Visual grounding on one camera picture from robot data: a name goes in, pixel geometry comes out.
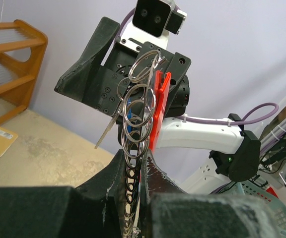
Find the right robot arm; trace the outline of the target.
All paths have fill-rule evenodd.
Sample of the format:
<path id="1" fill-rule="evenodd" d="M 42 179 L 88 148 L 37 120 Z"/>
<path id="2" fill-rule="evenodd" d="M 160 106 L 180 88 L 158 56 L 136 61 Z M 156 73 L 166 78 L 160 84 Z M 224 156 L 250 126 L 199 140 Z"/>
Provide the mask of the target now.
<path id="1" fill-rule="evenodd" d="M 166 58 L 168 32 L 156 37 L 129 23 L 103 17 L 79 60 L 54 90 L 111 116 L 107 129 L 121 120 L 126 195 L 139 191 L 143 157 L 157 148 L 207 149 L 207 165 L 197 172 L 193 192 L 209 193 L 228 180 L 240 183 L 258 170 L 260 141 L 242 121 L 167 118 L 171 73 Z"/>

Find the blue key tag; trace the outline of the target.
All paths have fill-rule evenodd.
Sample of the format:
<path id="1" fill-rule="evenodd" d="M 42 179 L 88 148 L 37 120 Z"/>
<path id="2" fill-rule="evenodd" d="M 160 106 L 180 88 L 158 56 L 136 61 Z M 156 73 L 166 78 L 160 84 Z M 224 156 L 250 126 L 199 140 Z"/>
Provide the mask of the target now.
<path id="1" fill-rule="evenodd" d="M 131 118 L 132 118 L 132 109 L 129 109 L 127 112 L 127 119 L 128 119 L 127 127 L 129 127 L 129 128 L 131 128 L 131 125 L 130 125 L 130 119 Z"/>

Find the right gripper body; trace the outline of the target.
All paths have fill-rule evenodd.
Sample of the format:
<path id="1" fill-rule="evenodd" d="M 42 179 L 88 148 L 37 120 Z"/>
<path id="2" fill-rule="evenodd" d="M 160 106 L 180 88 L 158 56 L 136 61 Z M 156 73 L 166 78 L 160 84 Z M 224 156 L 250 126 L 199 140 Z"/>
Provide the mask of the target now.
<path id="1" fill-rule="evenodd" d="M 120 97 L 134 85 L 134 80 L 146 83 L 149 70 L 158 57 L 156 69 L 171 73 L 165 117 L 181 116 L 189 102 L 190 87 L 186 75 L 191 60 L 181 53 L 171 53 L 151 42 L 139 45 L 139 52 L 132 53 L 117 44 L 104 65 L 88 74 L 82 103 L 108 116 L 113 116 Z"/>

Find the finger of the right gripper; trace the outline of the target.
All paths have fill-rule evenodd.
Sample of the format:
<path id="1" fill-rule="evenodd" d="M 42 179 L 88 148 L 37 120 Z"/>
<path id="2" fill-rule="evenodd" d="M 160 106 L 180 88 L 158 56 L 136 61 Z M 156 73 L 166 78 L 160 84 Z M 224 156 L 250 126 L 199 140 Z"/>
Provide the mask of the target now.
<path id="1" fill-rule="evenodd" d="M 111 43 L 120 29 L 120 23 L 102 17 L 80 58 L 59 78 L 54 91 L 81 101 L 101 66 Z"/>

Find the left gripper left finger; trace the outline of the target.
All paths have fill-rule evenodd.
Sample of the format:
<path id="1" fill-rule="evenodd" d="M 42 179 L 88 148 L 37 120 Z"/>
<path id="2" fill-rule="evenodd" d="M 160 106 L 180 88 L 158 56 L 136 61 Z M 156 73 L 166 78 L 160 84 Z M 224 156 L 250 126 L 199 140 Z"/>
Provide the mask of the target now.
<path id="1" fill-rule="evenodd" d="M 120 238 L 125 160 L 119 150 L 78 187 L 0 187 L 0 238 Z"/>

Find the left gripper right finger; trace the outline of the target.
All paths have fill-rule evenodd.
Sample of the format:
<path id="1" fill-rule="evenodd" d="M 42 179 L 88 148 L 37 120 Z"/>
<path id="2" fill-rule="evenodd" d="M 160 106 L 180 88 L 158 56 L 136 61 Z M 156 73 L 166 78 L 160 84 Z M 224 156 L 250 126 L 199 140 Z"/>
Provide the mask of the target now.
<path id="1" fill-rule="evenodd" d="M 147 151 L 141 167 L 140 228 L 146 238 L 279 238 L 272 212 L 254 196 L 188 194 Z"/>

